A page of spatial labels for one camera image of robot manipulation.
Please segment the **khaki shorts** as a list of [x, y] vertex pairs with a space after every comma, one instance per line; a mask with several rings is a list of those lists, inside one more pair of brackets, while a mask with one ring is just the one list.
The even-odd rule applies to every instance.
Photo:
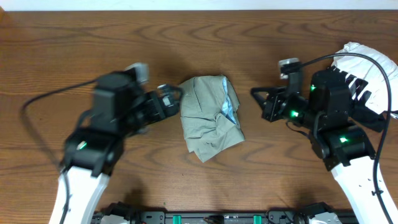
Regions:
[[240, 103], [226, 76], [193, 77], [180, 88], [180, 119], [189, 152], [206, 162], [245, 141], [237, 114]]

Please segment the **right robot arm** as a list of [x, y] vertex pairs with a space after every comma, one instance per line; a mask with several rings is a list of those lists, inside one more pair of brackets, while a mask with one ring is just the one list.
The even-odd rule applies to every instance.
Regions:
[[397, 223], [397, 207], [376, 152], [352, 114], [345, 74], [332, 69], [315, 73], [308, 98], [300, 94], [302, 72], [290, 73], [288, 79], [287, 86], [251, 89], [262, 117], [308, 129], [313, 151], [343, 189], [360, 223]]

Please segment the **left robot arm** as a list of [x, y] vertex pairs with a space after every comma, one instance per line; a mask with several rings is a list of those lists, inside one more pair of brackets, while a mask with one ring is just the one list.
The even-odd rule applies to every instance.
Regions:
[[89, 223], [124, 152], [124, 140], [176, 115], [182, 96], [180, 87], [168, 84], [146, 92], [133, 69], [100, 76], [89, 125], [76, 128], [65, 141], [50, 222]]

